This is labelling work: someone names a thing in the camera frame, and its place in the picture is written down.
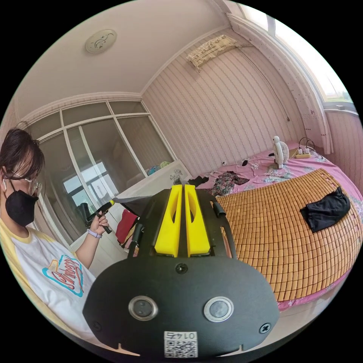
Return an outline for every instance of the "wire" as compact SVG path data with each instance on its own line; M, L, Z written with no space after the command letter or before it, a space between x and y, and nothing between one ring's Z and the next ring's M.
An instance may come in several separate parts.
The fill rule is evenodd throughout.
M302 141L303 139L307 139L305 146L306 146L306 147L308 147L309 149L312 149L313 151L315 151L315 143L314 143L314 141L312 141L311 139L309 139L309 138L308 138L308 137L306 137L306 136L304 136L304 137L302 137L302 138L300 139L300 141L299 141L299 149L300 149L301 141ZM309 146L307 145L307 143L308 143L309 141L313 144L313 148L311 148L311 147L309 147Z
M279 96L276 94L276 92L275 92L275 90L273 89L273 87L272 87L272 85L271 85L271 83L270 83L270 81L266 78L266 76L263 74L263 72L256 66L256 64L252 61L252 59L246 54L246 53L244 53L244 52L242 52L242 50L240 49L240 46L237 46L237 49L254 65L254 67L255 68L257 68L257 70L263 75L263 77L266 79L266 81L268 82L268 84L270 85L270 87L271 87L271 89L272 89L272 91L274 92L274 94L275 94L275 96L276 96L276 98L279 100L279 102L280 102L280 104L281 104L281 107L282 107L282 109L284 110L284 112L285 112L285 115L286 115L286 117L287 117L287 121L290 121L290 118L289 118L289 116L287 115L287 112L286 112L286 110L285 110L285 107L284 107L284 105L282 104L282 102L281 102L281 100L279 99Z

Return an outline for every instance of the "hand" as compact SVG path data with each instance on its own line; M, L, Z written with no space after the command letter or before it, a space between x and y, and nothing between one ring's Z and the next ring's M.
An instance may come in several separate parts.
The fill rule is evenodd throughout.
M97 234L103 234L105 232L105 229L103 228L103 226L106 226L106 227L109 226L106 216L101 216L101 218L98 218L97 216L95 216L94 220L92 221L90 230Z

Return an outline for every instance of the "floor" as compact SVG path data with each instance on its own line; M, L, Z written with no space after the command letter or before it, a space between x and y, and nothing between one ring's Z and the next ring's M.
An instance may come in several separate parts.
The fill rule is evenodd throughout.
M281 312L277 324L264 340L264 342L260 345L246 351L242 351L240 349L239 351L226 354L226 356L243 354L245 352L259 349L274 343L302 328L304 325L316 318L329 305L329 303L342 287L344 281L345 280L341 281L334 289L330 290L315 301L309 302L307 304L293 306L290 309Z

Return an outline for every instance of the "hair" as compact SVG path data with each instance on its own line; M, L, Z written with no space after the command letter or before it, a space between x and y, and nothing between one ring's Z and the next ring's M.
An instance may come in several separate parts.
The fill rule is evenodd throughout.
M33 175L38 176L44 165L44 154L39 147L39 141L33 140L25 130L17 127L10 129L0 150L0 169L4 178L19 180ZM26 173L21 177L15 175L23 167L26 168Z

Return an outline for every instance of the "yellow bracket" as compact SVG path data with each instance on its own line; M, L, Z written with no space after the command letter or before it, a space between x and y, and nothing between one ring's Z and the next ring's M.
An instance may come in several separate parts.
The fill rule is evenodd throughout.
M185 185L185 217L188 257L208 253L209 240L194 185Z
M180 219L182 216L182 193L182 185L174 185L171 188L169 201L155 244L155 251L157 253L178 257Z

